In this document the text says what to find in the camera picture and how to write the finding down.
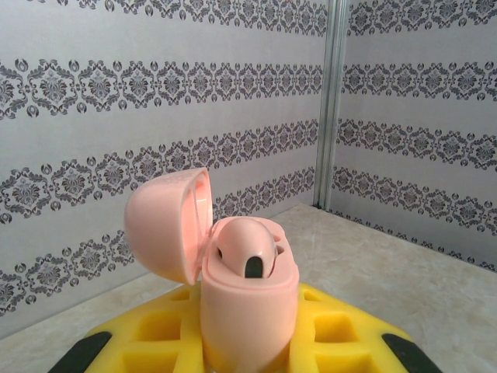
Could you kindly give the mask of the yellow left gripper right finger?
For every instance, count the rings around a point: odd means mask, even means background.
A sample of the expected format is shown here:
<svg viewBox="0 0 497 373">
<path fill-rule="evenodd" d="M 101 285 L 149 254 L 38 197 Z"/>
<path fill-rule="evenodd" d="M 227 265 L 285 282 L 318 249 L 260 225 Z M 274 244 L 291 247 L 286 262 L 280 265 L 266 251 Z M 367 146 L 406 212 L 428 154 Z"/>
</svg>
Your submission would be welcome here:
<svg viewBox="0 0 497 373">
<path fill-rule="evenodd" d="M 301 283 L 289 371 L 424 373 L 441 369 L 403 330 Z"/>
</svg>

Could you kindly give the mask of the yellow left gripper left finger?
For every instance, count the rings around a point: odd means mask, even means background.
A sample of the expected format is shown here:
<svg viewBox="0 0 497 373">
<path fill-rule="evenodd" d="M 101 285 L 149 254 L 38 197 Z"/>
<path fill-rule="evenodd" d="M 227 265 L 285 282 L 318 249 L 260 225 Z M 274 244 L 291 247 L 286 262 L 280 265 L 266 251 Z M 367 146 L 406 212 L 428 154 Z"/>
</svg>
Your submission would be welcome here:
<svg viewBox="0 0 497 373">
<path fill-rule="evenodd" d="M 200 286 L 180 286 L 92 328 L 50 371 L 203 372 Z"/>
</svg>

